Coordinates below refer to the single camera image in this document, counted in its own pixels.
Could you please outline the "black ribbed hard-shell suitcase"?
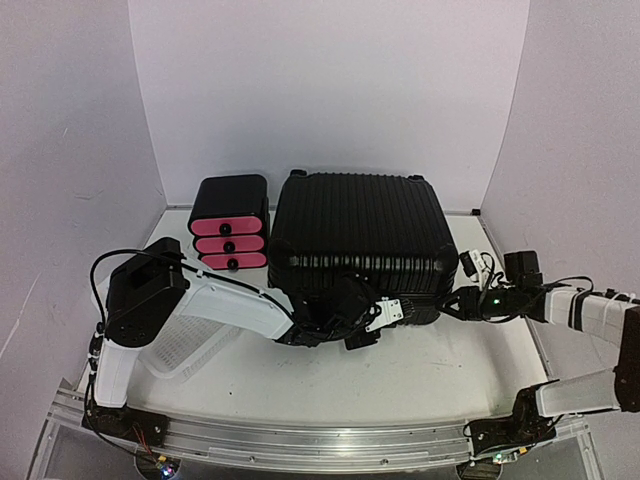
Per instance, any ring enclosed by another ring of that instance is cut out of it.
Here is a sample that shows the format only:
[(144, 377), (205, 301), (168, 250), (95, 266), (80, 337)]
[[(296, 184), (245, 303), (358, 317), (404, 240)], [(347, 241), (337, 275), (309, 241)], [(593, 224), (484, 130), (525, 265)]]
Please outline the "black ribbed hard-shell suitcase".
[(433, 187), (409, 177), (294, 170), (277, 203), (268, 282), (316, 296), (357, 273), (384, 296), (410, 301), (409, 325), (429, 325), (452, 291), (458, 251)]

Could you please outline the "black pink three-drawer organizer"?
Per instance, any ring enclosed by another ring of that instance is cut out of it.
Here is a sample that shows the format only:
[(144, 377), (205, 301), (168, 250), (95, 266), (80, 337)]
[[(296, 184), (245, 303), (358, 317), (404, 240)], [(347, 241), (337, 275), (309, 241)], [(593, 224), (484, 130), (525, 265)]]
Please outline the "black pink three-drawer organizer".
[(209, 177), (200, 183), (187, 223), (198, 259), (213, 270), (267, 264), (269, 202), (259, 174)]

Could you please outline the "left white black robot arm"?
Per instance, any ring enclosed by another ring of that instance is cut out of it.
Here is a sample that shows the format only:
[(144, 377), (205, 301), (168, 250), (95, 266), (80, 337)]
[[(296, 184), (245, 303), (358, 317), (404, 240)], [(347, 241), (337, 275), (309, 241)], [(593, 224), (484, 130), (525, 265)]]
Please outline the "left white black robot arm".
[(121, 255), (127, 259), (110, 274), (104, 294), (89, 280), (100, 320), (89, 347), (82, 425), (105, 441), (162, 445), (167, 417), (129, 407), (127, 392), (140, 353), (173, 320), (233, 327), (286, 346), (344, 342), (357, 349), (414, 312), (409, 301), (376, 292), (358, 274), (343, 276), (316, 300), (291, 300), (277, 289), (186, 264), (171, 237), (143, 250), (107, 252), (94, 263)]

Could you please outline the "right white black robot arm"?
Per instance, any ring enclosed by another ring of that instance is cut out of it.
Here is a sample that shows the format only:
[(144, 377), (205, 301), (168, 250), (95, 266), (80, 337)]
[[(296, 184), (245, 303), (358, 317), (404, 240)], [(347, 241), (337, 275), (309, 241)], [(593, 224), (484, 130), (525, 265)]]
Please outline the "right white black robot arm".
[(438, 301), (464, 322), (505, 326), (526, 320), (541, 334), (540, 349), (555, 378), (522, 388), (510, 414), (471, 420), (464, 434), (475, 459), (507, 455), (556, 436), (574, 415), (639, 410), (639, 300), (615, 289), (598, 291), (587, 276), (546, 281), (533, 251), (505, 255), (502, 271), (487, 252), (461, 253), (471, 285)]

